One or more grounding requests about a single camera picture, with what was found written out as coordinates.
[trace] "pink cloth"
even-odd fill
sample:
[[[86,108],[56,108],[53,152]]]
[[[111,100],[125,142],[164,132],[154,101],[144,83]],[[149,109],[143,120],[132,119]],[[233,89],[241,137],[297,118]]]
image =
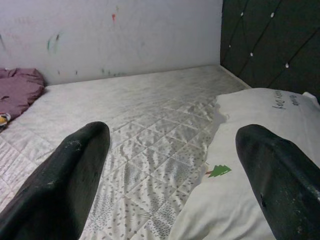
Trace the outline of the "pink cloth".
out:
[[[45,81],[35,68],[0,68],[0,113],[11,120],[20,116],[41,96]]]

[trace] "bed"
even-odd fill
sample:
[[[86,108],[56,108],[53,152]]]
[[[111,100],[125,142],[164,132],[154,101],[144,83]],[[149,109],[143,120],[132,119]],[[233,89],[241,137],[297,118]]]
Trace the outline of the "bed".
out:
[[[207,170],[215,97],[246,88],[220,66],[47,86],[0,133],[0,211],[67,135],[102,121],[111,144],[80,239],[167,239]]]

